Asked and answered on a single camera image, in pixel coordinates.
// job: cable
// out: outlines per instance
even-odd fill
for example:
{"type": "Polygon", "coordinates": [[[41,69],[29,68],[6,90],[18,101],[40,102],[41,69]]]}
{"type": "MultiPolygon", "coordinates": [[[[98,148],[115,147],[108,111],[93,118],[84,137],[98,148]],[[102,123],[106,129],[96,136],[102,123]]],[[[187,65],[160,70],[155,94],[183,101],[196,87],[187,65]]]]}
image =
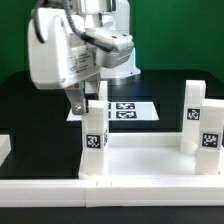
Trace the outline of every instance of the cable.
{"type": "Polygon", "coordinates": [[[103,51],[111,52],[112,50],[115,49],[113,45],[102,42],[101,40],[98,40],[96,38],[93,38],[93,37],[89,36],[88,34],[82,32],[76,28],[74,21],[72,19],[72,16],[71,16],[71,9],[70,9],[68,0],[64,0],[63,6],[62,6],[62,0],[38,0],[37,1],[36,5],[34,7],[33,21],[34,21],[35,33],[36,33],[37,39],[39,40],[40,43],[42,43],[42,44],[45,43],[44,38],[41,34],[40,22],[39,22],[39,16],[38,16],[39,8],[42,6],[53,7],[53,8],[62,8],[63,7],[65,10],[65,14],[66,14],[68,23],[69,23],[72,31],[77,36],[79,36],[82,40],[86,41],[87,43],[90,43],[90,44],[100,48],[103,51]]]}
{"type": "Polygon", "coordinates": [[[34,7],[34,13],[33,13],[33,23],[34,23],[34,29],[37,36],[37,39],[40,41],[40,43],[44,44],[44,38],[40,31],[40,22],[39,22],[39,16],[38,16],[38,9],[45,3],[45,0],[38,0],[35,7],[34,7]]]}
{"type": "Polygon", "coordinates": [[[112,11],[116,11],[117,5],[116,5],[116,0],[112,0],[112,11]]]}
{"type": "Polygon", "coordinates": [[[73,22],[72,16],[71,16],[71,9],[69,7],[69,1],[68,0],[64,0],[64,10],[65,10],[65,14],[67,16],[67,20],[68,23],[72,29],[72,31],[79,36],[82,40],[86,41],[87,43],[90,43],[98,48],[100,48],[103,51],[106,52],[111,52],[112,50],[114,50],[113,45],[107,44],[105,42],[102,42],[98,39],[95,39],[89,35],[87,35],[86,33],[78,30],[73,22]]]}

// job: white base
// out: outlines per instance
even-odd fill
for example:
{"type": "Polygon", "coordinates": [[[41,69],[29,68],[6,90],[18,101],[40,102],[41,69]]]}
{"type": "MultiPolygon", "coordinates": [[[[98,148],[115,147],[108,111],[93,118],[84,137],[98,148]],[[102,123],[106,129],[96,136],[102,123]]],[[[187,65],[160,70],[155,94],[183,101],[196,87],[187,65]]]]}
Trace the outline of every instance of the white base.
{"type": "Polygon", "coordinates": [[[194,175],[195,157],[177,150],[181,134],[111,134],[110,138],[107,176],[0,181],[0,206],[224,205],[223,176],[194,175]]]}

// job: white block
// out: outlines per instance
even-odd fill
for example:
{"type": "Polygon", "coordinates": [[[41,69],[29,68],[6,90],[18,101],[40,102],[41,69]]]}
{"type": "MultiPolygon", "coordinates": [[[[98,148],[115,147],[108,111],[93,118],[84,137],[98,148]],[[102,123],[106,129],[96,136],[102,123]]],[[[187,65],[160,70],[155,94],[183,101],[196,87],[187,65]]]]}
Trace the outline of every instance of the white block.
{"type": "Polygon", "coordinates": [[[0,135],[0,166],[11,151],[10,138],[8,135],[0,135]]]}
{"type": "Polygon", "coordinates": [[[185,89],[181,152],[195,155],[200,126],[201,104],[205,98],[205,81],[187,80],[185,89]]]}
{"type": "Polygon", "coordinates": [[[82,117],[82,168],[85,174],[106,173],[108,131],[108,102],[89,101],[89,113],[82,117]]]}
{"type": "Polygon", "coordinates": [[[224,127],[224,101],[204,99],[196,157],[196,174],[217,175],[224,127]]]}
{"type": "Polygon", "coordinates": [[[100,82],[99,100],[108,101],[107,81],[100,82]]]}
{"type": "Polygon", "coordinates": [[[83,150],[83,172],[86,175],[106,175],[107,174],[107,151],[83,150]]]}

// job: white platform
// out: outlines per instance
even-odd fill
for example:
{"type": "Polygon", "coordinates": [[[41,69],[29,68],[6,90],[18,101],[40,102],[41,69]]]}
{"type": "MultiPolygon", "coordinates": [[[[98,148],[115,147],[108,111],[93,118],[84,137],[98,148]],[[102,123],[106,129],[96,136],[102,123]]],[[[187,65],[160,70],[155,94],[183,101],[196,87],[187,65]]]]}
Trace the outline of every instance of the white platform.
{"type": "Polygon", "coordinates": [[[112,134],[108,175],[0,181],[0,206],[224,205],[224,176],[194,175],[180,141],[180,133],[112,134]]]}
{"type": "MultiPolygon", "coordinates": [[[[111,102],[109,113],[109,120],[112,121],[156,121],[159,120],[158,114],[156,112],[156,108],[153,102],[111,102]],[[119,117],[119,114],[122,113],[134,113],[134,117],[119,117]]],[[[82,120],[82,116],[74,115],[70,110],[69,115],[67,117],[67,121],[80,121],[82,120]]]]}

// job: green background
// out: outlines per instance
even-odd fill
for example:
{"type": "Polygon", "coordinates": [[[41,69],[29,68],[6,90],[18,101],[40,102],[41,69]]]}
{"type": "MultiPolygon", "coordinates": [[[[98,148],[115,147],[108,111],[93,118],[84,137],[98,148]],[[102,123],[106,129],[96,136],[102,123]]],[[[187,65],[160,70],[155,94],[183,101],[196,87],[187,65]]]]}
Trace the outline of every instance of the green background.
{"type": "MultiPolygon", "coordinates": [[[[0,1],[0,82],[29,68],[27,25],[36,0],[0,1]]],[[[224,82],[223,0],[129,0],[141,69],[198,69],[224,82]]]]}

